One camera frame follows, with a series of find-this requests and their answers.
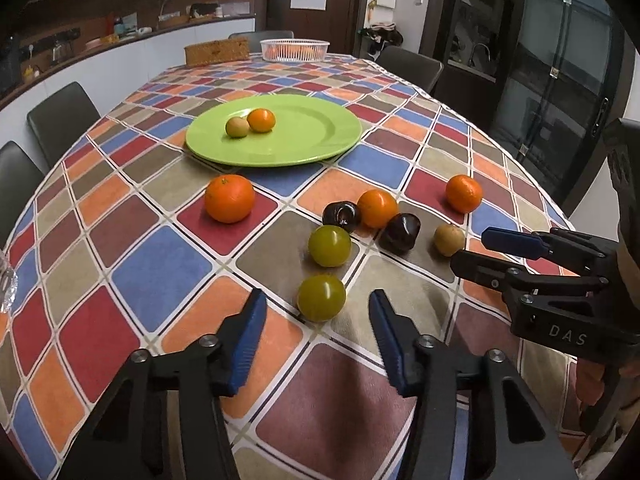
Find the wooden counter shelf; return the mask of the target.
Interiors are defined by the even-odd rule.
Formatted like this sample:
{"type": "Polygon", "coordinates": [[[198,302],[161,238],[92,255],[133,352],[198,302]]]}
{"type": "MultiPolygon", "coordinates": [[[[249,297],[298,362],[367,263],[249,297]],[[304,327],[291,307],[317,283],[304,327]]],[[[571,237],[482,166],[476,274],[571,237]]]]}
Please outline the wooden counter shelf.
{"type": "Polygon", "coordinates": [[[1,110],[7,113],[15,110],[25,115],[32,109],[27,102],[29,98],[39,103],[76,81],[93,99],[96,108],[105,112],[165,70],[186,64],[186,47],[254,29],[253,15],[230,16],[149,32],[91,49],[19,86],[1,101],[1,110]]]}

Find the dark chair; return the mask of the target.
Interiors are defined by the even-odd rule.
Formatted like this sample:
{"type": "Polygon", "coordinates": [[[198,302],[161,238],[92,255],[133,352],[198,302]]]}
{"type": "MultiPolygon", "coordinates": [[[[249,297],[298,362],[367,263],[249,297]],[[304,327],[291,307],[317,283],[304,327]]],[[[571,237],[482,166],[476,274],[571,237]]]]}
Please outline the dark chair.
{"type": "Polygon", "coordinates": [[[434,89],[444,70],[444,64],[434,58],[396,46],[387,46],[375,63],[427,93],[434,89]]]}
{"type": "Polygon", "coordinates": [[[20,213],[43,180],[43,173],[14,141],[0,151],[0,240],[1,247],[20,213]]]}
{"type": "Polygon", "coordinates": [[[52,168],[98,120],[100,114],[82,85],[73,81],[27,114],[27,123],[52,168]]]}

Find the green plate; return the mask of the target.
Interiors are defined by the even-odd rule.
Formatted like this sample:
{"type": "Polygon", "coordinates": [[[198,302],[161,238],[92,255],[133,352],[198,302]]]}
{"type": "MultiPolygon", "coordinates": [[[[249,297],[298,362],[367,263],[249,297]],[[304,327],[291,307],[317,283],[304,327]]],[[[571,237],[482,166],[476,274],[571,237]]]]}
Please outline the green plate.
{"type": "Polygon", "coordinates": [[[184,144],[209,162],[239,167],[288,167],[320,162],[341,155],[361,139],[362,125],[348,108],[333,102],[263,94],[220,104],[195,118],[186,129],[184,144]],[[269,110],[276,123],[267,132],[250,130],[235,139],[227,122],[247,118],[254,110],[269,110]]]}

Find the mandarin right side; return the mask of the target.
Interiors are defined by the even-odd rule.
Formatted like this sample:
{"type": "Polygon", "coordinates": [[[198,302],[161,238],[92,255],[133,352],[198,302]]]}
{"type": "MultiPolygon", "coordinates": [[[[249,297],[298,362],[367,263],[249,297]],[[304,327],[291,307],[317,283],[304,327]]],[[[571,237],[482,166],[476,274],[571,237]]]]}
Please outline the mandarin right side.
{"type": "Polygon", "coordinates": [[[460,214],[470,214],[480,206],[484,193],[477,180],[466,174],[457,174],[448,180],[445,197],[454,210],[460,214]]]}

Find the dark chair far end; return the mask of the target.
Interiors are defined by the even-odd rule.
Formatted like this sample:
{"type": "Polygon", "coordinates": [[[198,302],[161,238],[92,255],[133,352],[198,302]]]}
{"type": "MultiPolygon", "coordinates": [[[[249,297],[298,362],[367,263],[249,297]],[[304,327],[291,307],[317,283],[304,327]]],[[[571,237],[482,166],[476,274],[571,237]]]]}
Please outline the dark chair far end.
{"type": "Polygon", "coordinates": [[[235,32],[229,39],[246,39],[250,53],[262,52],[262,40],[293,39],[292,30],[262,30],[261,32],[235,32]]]}

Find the dark chair right side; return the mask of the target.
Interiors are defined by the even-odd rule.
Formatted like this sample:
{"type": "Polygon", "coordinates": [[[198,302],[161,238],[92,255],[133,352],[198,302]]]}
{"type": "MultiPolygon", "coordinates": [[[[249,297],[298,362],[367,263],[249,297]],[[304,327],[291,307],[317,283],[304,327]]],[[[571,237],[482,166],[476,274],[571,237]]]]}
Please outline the dark chair right side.
{"type": "Polygon", "coordinates": [[[375,63],[427,93],[434,89],[444,70],[444,64],[434,58],[396,46],[387,46],[375,63]]]}

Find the green tomato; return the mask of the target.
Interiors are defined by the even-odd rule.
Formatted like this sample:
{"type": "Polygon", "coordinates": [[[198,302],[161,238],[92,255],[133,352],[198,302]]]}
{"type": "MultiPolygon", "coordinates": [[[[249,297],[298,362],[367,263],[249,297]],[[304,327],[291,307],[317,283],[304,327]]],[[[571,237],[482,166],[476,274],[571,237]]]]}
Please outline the green tomato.
{"type": "Polygon", "coordinates": [[[296,306],[309,321],[322,323],[337,316],[346,302],[344,284],[331,274],[306,278],[297,291],[296,306]]]}
{"type": "Polygon", "coordinates": [[[349,234],[339,226],[320,226],[308,240],[309,255],[324,268],[342,266],[349,258],[351,249],[349,234]]]}

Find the orange fruit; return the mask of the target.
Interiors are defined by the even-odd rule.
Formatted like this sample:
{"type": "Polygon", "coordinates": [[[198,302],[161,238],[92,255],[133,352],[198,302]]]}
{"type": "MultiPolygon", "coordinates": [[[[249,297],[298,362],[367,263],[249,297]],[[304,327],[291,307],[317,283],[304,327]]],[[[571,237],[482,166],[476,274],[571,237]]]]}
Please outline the orange fruit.
{"type": "Polygon", "coordinates": [[[383,229],[396,214],[399,214],[398,203],[394,196],[380,188],[372,188],[364,192],[357,202],[362,223],[370,229],[383,229]]]}

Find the dark plum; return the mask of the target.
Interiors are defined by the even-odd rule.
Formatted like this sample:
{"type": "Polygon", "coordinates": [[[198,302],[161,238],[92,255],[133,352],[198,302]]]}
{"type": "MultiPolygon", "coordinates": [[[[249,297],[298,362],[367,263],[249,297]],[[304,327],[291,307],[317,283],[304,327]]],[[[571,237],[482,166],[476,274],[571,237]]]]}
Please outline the dark plum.
{"type": "Polygon", "coordinates": [[[397,255],[405,254],[416,244],[421,220],[415,214],[396,214],[387,222],[378,244],[397,255]]]}
{"type": "Polygon", "coordinates": [[[361,219],[359,207],[349,200],[327,204],[322,212],[322,223],[325,226],[338,226],[349,233],[360,226],[361,219]]]}

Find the checkered tablecloth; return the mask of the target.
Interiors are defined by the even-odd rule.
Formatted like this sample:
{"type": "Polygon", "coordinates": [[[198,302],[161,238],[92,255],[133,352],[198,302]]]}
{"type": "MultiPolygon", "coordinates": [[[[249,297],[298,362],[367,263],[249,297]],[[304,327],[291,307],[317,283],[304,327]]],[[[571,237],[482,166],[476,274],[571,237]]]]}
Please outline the checkered tablecloth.
{"type": "Polygon", "coordinates": [[[501,349],[559,431],[582,440],[575,362],[515,338],[499,295],[459,280],[432,247],[454,223],[481,250],[488,226],[545,231],[565,218],[485,133],[374,65],[333,55],[319,64],[259,60],[173,68],[111,107],[62,157],[22,211],[4,251],[17,274],[1,319],[1,425],[35,474],[53,478],[100,394],[136,349],[183,349],[242,307],[252,287],[269,310],[246,385],[222,409],[247,479],[391,479],[413,404],[384,376],[367,299],[382,288],[424,333],[481,354],[501,349]],[[184,149],[206,110],[262,94],[311,96],[348,108],[359,143],[291,168],[245,169],[256,204],[240,223],[213,221],[206,185],[222,173],[184,149]],[[445,197],[466,174],[484,197],[460,214],[445,197]],[[336,270],[341,313],[304,320],[295,296],[318,266],[308,238],[327,204],[372,188],[421,229],[395,256],[366,229],[336,270]]]}

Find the tan longan fruit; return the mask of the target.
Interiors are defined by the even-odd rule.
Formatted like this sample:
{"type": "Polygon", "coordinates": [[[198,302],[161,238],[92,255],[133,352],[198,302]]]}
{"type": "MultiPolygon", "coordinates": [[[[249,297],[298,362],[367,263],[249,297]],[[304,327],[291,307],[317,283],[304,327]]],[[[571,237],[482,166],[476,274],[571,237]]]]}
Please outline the tan longan fruit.
{"type": "Polygon", "coordinates": [[[227,136],[232,139],[245,138],[250,133],[250,124],[243,117],[231,117],[224,128],[227,136]]]}

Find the clear water bottle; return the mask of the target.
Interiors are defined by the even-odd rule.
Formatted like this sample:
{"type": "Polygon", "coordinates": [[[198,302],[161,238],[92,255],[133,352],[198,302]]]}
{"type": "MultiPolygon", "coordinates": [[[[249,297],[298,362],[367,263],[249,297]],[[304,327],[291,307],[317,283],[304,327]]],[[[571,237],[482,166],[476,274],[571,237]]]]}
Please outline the clear water bottle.
{"type": "Polygon", "coordinates": [[[10,265],[8,257],[0,252],[0,311],[7,314],[15,301],[17,275],[10,265]]]}

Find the woven brown box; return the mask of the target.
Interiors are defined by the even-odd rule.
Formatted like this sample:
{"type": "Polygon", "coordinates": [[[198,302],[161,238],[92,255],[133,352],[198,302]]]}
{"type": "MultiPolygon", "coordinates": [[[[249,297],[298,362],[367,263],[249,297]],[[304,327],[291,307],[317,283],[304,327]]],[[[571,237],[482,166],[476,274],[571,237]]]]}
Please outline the woven brown box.
{"type": "Polygon", "coordinates": [[[244,37],[207,41],[185,47],[184,56],[188,67],[245,61],[250,58],[250,45],[244,37]]]}

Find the clear plastic basket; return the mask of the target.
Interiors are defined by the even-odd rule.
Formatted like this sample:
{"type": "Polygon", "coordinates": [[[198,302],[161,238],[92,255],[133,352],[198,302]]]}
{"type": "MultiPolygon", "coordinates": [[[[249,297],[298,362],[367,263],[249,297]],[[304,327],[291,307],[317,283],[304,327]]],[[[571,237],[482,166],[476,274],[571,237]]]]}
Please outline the clear plastic basket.
{"type": "Polygon", "coordinates": [[[260,42],[266,62],[321,62],[328,53],[329,41],[280,38],[260,42]]]}

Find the mandarin near plate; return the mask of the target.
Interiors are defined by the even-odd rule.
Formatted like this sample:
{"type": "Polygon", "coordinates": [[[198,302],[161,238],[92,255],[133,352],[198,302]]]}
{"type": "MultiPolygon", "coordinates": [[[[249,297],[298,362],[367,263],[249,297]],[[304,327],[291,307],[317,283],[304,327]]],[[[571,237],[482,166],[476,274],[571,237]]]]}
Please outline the mandarin near plate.
{"type": "Polygon", "coordinates": [[[210,218],[221,223],[236,223],[253,210],[255,191],[250,180],[238,174],[213,178],[204,194],[204,209],[210,218]]]}

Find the small orange kumquat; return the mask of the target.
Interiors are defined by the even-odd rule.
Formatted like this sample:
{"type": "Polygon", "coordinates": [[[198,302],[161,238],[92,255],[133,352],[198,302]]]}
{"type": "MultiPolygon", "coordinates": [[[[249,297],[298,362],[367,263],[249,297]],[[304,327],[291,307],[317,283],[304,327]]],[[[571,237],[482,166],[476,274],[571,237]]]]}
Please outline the small orange kumquat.
{"type": "Polygon", "coordinates": [[[276,118],[271,110],[255,108],[246,116],[250,128],[257,133],[267,133],[276,125],[276,118]]]}

